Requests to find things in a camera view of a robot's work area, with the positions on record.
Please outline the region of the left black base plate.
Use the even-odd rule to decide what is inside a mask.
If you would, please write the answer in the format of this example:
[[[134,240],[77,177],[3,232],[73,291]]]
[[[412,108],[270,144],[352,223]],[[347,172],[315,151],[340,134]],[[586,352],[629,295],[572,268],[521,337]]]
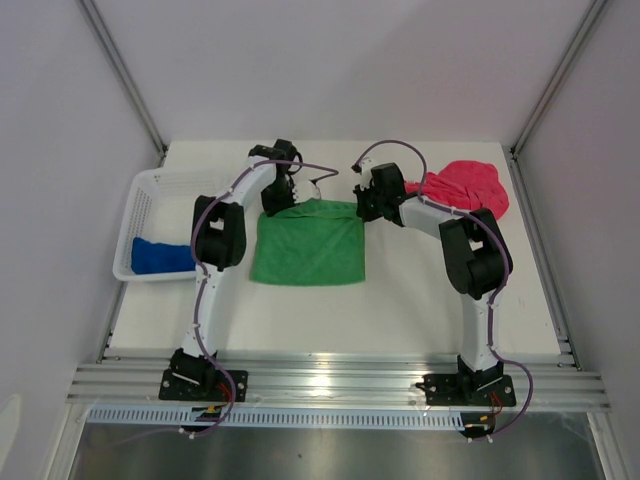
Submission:
[[[212,380],[198,382],[167,369],[163,372],[158,398],[163,401],[228,403],[235,385],[235,402],[244,402],[248,387],[248,372],[231,370],[232,381],[216,372]]]

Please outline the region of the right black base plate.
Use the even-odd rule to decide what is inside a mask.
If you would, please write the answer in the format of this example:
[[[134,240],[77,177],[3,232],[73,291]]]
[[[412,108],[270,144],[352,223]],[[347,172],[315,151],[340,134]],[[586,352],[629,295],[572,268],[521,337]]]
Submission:
[[[415,387],[425,394],[429,406],[516,406],[513,381],[507,375],[487,386],[474,387],[457,374],[427,374]]]

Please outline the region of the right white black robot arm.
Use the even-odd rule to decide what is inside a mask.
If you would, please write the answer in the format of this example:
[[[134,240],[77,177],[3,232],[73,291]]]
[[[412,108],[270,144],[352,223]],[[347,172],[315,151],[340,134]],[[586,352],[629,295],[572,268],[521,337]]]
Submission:
[[[459,210],[406,191],[399,167],[365,158],[352,170],[357,216],[364,222],[383,218],[440,241],[447,278],[461,295],[463,341],[457,357],[453,393],[465,403],[481,402],[504,377],[504,363],[494,352],[493,330],[501,290],[513,264],[492,212]]]

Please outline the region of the aluminium frame post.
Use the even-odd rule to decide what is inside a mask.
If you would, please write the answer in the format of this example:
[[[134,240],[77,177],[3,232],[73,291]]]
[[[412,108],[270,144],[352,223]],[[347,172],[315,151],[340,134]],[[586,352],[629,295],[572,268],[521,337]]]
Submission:
[[[577,27],[570,36],[567,45],[562,50],[549,79],[533,105],[523,126],[520,128],[509,151],[511,157],[517,161],[524,152],[527,143],[542,123],[552,103],[561,92],[572,70],[577,65],[581,55],[587,48],[591,37],[595,34],[608,9],[614,4],[610,0],[593,0],[581,16]]]
[[[168,151],[168,146],[162,138],[147,102],[131,74],[98,3],[94,0],[78,0],[76,4],[154,151],[160,159],[163,159]]]

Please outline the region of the pink microfiber towel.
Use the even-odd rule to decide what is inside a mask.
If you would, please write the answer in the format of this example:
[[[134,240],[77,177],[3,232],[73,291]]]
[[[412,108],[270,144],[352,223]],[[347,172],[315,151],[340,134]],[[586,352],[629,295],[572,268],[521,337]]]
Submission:
[[[429,200],[463,210],[489,209],[499,220],[508,211],[510,201],[494,165],[475,160],[456,160],[438,173],[428,173],[420,187],[418,181],[406,181],[407,193],[420,191]]]

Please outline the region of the green microfiber towel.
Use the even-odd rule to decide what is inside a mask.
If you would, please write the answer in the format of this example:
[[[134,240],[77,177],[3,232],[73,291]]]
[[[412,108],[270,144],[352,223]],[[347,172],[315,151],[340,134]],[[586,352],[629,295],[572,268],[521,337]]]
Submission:
[[[365,229],[356,205],[309,200],[273,216],[261,214],[250,279],[283,287],[365,281]]]

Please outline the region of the blue microfiber towel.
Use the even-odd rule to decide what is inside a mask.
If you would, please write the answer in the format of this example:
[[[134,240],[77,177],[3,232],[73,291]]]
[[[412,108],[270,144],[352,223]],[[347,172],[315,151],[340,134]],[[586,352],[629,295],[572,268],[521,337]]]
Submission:
[[[135,237],[132,241],[131,270],[137,275],[192,272],[195,262],[188,245],[154,243]]]

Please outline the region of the right aluminium frame post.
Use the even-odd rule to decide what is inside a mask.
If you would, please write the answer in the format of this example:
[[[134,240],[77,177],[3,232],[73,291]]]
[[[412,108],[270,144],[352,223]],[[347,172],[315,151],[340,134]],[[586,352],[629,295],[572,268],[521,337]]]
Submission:
[[[527,143],[542,123],[552,103],[561,92],[572,70],[577,65],[581,55],[587,48],[591,37],[595,34],[608,9],[614,4],[610,0],[593,0],[581,16],[577,27],[570,36],[567,45],[562,50],[549,79],[533,105],[523,126],[520,128],[509,151],[511,157],[517,161],[524,152]]]

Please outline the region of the aluminium extrusion rail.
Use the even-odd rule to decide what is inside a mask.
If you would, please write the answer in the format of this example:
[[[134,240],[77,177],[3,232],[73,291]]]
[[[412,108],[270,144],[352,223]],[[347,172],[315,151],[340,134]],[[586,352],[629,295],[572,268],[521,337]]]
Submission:
[[[169,351],[109,349],[96,363],[77,367],[70,403],[156,404]],[[245,403],[260,407],[407,410],[424,403],[415,385],[430,373],[452,373],[451,354],[340,354],[222,351],[228,370],[249,374]],[[516,398],[531,400],[534,412],[607,412],[611,402],[595,372],[579,369],[572,356],[523,360],[533,376],[507,366]]]

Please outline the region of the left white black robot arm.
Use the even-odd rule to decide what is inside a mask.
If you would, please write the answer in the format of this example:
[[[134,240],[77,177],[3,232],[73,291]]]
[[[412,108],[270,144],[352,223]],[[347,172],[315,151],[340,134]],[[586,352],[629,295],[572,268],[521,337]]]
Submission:
[[[293,207],[292,165],[302,165],[292,142],[278,139],[272,146],[256,145],[236,180],[216,196],[197,198],[191,238],[196,265],[194,318],[163,373],[160,399],[225,404],[244,399],[248,374],[218,363],[221,335],[216,329],[228,320],[237,267],[246,253],[246,210],[256,199],[269,214]]]

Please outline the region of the left aluminium frame post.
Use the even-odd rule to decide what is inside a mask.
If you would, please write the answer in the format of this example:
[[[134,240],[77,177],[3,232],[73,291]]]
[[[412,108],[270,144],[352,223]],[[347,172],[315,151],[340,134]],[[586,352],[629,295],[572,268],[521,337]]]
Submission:
[[[98,3],[94,0],[78,0],[76,4],[154,151],[160,159],[163,159],[168,151],[168,146],[162,138],[147,102],[131,74]]]

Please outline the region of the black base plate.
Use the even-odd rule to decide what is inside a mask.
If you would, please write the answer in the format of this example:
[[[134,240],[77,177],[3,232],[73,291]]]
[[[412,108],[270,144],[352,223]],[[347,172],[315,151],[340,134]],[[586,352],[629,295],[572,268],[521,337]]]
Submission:
[[[516,406],[513,381],[507,375],[487,386],[474,387],[457,374],[427,374],[415,387],[425,394],[429,406]]]
[[[232,381],[216,372],[212,380],[198,382],[167,369],[163,372],[158,398],[163,401],[228,403],[235,385],[235,402],[244,402],[248,387],[248,372],[231,370]]]

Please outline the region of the white plastic basket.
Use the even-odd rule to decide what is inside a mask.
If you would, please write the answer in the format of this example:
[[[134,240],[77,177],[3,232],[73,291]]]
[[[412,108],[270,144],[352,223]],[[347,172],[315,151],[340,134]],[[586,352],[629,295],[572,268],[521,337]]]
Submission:
[[[187,245],[192,234],[194,204],[201,196],[213,196],[230,185],[228,173],[213,168],[157,168],[137,174],[130,187],[112,272],[123,282],[191,280],[193,271],[137,274],[132,268],[133,241]]]

